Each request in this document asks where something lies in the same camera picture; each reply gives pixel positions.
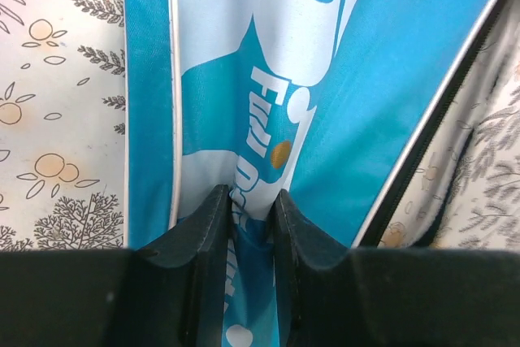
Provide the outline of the blue racket bag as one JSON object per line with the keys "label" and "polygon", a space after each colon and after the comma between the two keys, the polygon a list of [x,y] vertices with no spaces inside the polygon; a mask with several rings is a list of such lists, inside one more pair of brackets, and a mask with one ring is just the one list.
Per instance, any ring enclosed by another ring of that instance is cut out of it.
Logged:
{"label": "blue racket bag", "polygon": [[145,346],[516,346],[519,0],[124,0]]}

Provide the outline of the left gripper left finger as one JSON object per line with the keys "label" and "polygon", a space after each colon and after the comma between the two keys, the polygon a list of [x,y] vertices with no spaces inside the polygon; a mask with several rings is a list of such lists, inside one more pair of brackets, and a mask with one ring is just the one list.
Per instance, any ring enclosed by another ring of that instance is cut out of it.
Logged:
{"label": "left gripper left finger", "polygon": [[138,249],[1,255],[4,346],[218,346],[228,187]]}

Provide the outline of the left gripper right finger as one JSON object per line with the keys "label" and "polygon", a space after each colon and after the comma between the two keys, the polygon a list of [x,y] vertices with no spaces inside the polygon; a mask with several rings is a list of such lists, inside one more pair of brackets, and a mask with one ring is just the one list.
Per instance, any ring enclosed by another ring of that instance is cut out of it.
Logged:
{"label": "left gripper right finger", "polygon": [[519,256],[349,249],[286,191],[271,208],[283,346],[516,346]]}

